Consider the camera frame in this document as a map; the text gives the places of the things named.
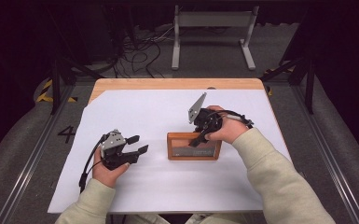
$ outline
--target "wooden picture frame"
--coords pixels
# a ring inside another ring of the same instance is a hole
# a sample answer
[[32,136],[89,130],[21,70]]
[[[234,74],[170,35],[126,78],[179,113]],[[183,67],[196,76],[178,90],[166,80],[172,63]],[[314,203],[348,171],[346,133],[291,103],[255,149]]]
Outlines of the wooden picture frame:
[[200,133],[168,133],[168,160],[171,161],[216,161],[219,158],[222,141],[208,141],[197,147],[190,147],[191,140]]

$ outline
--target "sweater sleeve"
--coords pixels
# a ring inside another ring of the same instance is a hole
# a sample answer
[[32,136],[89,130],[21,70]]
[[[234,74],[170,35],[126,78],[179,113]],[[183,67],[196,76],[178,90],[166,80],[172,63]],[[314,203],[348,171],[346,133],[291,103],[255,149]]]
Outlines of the sweater sleeve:
[[263,198],[268,223],[335,223],[292,162],[257,128],[240,135],[232,145],[248,170],[250,183]]
[[63,211],[56,223],[104,224],[115,192],[98,180],[90,179],[78,201]]

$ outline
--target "cable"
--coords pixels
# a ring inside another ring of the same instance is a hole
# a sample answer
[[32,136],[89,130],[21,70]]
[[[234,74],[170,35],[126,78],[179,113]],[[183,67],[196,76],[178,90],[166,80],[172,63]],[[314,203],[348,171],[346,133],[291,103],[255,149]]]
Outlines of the cable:
[[159,48],[159,44],[157,44],[156,42],[154,42],[154,44],[156,45],[156,47],[159,49],[159,53],[158,55],[150,62],[146,65],[146,72],[152,77],[154,78],[154,76],[152,75],[152,73],[149,71],[149,66],[150,64],[152,64],[152,62],[154,62],[158,57],[159,55],[161,54],[161,49]]
[[142,68],[139,68],[139,69],[135,70],[135,69],[133,68],[133,62],[134,62],[135,57],[136,57],[137,55],[141,55],[141,54],[143,54],[143,55],[145,56],[145,59],[142,60],[141,62],[138,62],[138,63],[143,63],[143,62],[145,62],[145,61],[147,60],[147,54],[145,54],[145,53],[143,53],[143,52],[138,52],[138,53],[132,55],[131,68],[132,68],[132,72],[133,72],[133,73],[136,73],[136,72],[138,72],[139,70],[142,69]]
[[93,165],[89,168],[89,170],[87,171],[87,175],[90,173],[90,171],[92,170],[92,168],[94,168],[94,166],[98,165],[98,164],[101,163],[102,161],[103,161],[103,160],[100,160],[100,161],[96,162],[95,164],[93,164]]
[[135,62],[133,60],[133,57],[132,57],[132,61],[129,61],[125,55],[123,56],[123,60],[128,62],[128,63],[143,63],[143,62],[145,62],[147,60],[147,54],[144,53],[144,55],[145,55],[145,58],[143,60],[141,60],[141,61],[138,61],[138,62]]
[[168,29],[164,34],[162,34],[162,35],[159,36],[159,37],[150,37],[150,38],[144,39],[144,40],[152,40],[153,42],[156,42],[157,40],[159,40],[159,39],[163,38],[165,35],[167,35],[168,32],[171,33],[171,32],[173,31],[173,27],[171,27],[170,29]]
[[244,125],[246,125],[249,129],[253,128],[252,124],[253,122],[250,119],[246,119],[244,115],[240,115],[234,111],[231,110],[216,110],[210,114],[208,114],[205,119],[208,119],[210,116],[214,115],[214,114],[218,114],[218,113],[228,113],[229,115],[232,116],[236,116],[239,119],[237,119],[238,121],[242,122]]
[[131,78],[131,76],[129,76],[129,75],[127,75],[127,73],[125,73],[125,69],[124,69],[124,67],[123,67],[123,70],[124,70],[123,72],[124,72],[125,76],[121,74],[120,70],[119,70],[117,67],[116,67],[116,69],[117,69],[117,73],[118,73],[121,77],[124,77],[124,78]]
[[159,73],[159,75],[160,75],[160,76],[162,76],[163,78],[165,78],[165,76],[164,76],[164,75],[162,75],[162,74],[161,74],[161,72],[159,72],[159,71],[158,71],[158,70],[156,70],[155,68],[150,68],[150,69],[154,70],[155,72]]
[[126,223],[127,215],[124,215],[123,219],[121,220],[121,224]]
[[124,67],[123,62],[121,61],[121,59],[120,59],[120,64],[121,64],[121,67],[123,67],[123,73],[124,73],[128,78],[131,78],[131,76],[129,76],[129,75],[126,73],[126,68]]
[[113,71],[115,72],[115,77],[117,78],[117,71],[115,66],[113,66]]
[[95,145],[94,149],[89,155],[89,158],[87,159],[86,165],[84,166],[83,174],[80,177],[79,180],[79,186],[80,186],[80,193],[83,192],[84,188],[86,187],[86,180],[89,173],[87,173],[87,167],[89,167],[89,163],[91,161],[92,156],[95,153],[95,150],[97,150],[98,146],[106,139],[106,134],[104,134],[101,139],[98,141],[98,143]]

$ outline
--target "white tabletop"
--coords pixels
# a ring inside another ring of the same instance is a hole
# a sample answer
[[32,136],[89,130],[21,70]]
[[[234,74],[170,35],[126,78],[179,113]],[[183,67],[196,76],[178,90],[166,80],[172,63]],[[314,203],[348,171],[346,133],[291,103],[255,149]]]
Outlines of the white tabletop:
[[207,92],[203,107],[221,105],[244,114],[290,160],[264,90],[105,91],[84,110],[48,212],[61,213],[79,195],[78,181],[93,147],[114,129],[140,135],[123,152],[149,145],[117,182],[111,213],[245,212],[262,209],[237,151],[223,144],[217,161],[169,161],[167,133],[193,132],[187,111]]

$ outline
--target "number 4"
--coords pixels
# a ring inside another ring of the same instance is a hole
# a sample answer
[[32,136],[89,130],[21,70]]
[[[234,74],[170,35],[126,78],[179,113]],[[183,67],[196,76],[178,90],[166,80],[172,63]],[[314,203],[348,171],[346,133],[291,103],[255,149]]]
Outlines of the number 4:
[[68,144],[69,142],[69,139],[71,138],[72,135],[75,135],[76,133],[72,133],[72,130],[74,129],[74,127],[72,127],[71,125],[69,125],[68,127],[66,127],[66,129],[60,131],[58,133],[58,135],[63,135],[63,136],[66,136],[66,141],[65,141],[65,144]]

